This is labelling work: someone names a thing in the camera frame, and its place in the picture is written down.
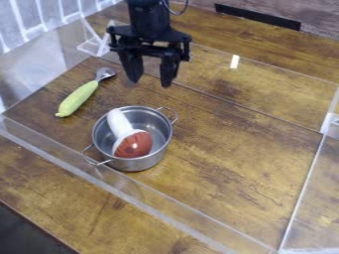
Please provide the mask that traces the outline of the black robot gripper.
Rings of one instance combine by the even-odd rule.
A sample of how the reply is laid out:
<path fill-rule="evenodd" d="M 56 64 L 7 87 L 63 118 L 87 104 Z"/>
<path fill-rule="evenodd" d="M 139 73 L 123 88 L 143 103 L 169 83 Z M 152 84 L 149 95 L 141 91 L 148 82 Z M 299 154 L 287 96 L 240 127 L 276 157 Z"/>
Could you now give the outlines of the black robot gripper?
<path fill-rule="evenodd" d="M 136 82 L 144 73 L 143 56 L 161 58 L 160 81 L 168 87 L 177 75 L 180 61 L 189 60 L 192 37 L 169 24 L 168 0 L 125 0 L 129 24 L 109 26 L 109 48 L 117 52 L 128 79 Z"/>

